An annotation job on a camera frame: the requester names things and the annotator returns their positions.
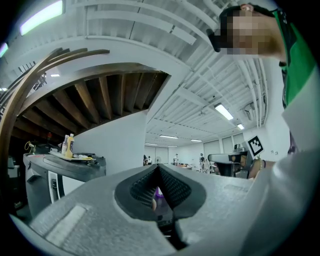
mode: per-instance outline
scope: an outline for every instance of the yellow bottle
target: yellow bottle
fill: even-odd
[[[73,156],[73,146],[74,146],[74,135],[71,133],[70,137],[68,138],[68,145],[66,147],[65,157],[72,158]]]

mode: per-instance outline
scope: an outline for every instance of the green shirt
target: green shirt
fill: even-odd
[[[317,66],[306,41],[281,10],[273,12],[284,40],[286,64],[280,63],[284,81],[283,106],[286,107],[304,87]]]

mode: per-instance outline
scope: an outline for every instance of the staircase underside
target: staircase underside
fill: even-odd
[[[78,135],[121,117],[146,110],[168,74],[138,63],[85,68],[29,95],[12,136],[59,144],[65,134]]]

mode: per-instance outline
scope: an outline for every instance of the white ceiling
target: white ceiling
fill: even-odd
[[[54,2],[41,1],[41,7],[33,6],[25,17]],[[25,36],[19,36],[17,29],[12,32],[9,47],[15,50],[5,54],[5,61],[0,60],[0,87],[8,86],[21,74],[19,67],[22,69],[27,63],[22,63],[23,58],[20,60],[19,56],[53,42],[70,42],[73,38],[100,38],[106,41],[122,38],[162,51],[190,70],[172,87],[172,93],[166,96],[160,107],[152,110],[154,114],[147,124],[146,143],[162,147],[183,146],[191,144],[191,139],[212,141],[239,133],[237,125],[240,123],[246,129],[255,126],[256,123],[249,121],[243,111],[246,105],[253,102],[253,96],[238,62],[230,55],[215,53],[205,35],[206,29],[218,20],[217,15],[202,0],[187,1],[199,13],[198,16],[181,2],[184,1],[66,0],[63,15],[39,25]],[[223,8],[235,1],[212,2]],[[263,67],[259,66],[258,61],[255,64],[259,67],[260,84],[263,84],[260,74]],[[248,70],[254,84],[252,70]],[[222,103],[233,115],[231,121],[215,111],[214,106],[218,103]],[[179,138],[168,139],[159,135]]]

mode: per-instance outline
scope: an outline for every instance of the fluorescent ceiling light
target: fluorescent ceiling light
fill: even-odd
[[[178,137],[166,136],[166,135],[160,135],[160,137],[169,138],[169,139],[178,139]]]
[[[234,117],[229,113],[229,111],[220,103],[215,106],[215,109],[220,112],[226,119],[231,120]]]
[[[243,130],[244,129],[244,126],[240,123],[240,124],[238,124],[237,125],[241,130]]]
[[[3,43],[0,47],[0,58],[5,54],[7,50],[8,50],[7,43]]]
[[[36,26],[62,14],[63,3],[62,0],[55,2],[48,7],[42,9],[20,27],[21,36],[28,33],[30,30],[34,29]]]

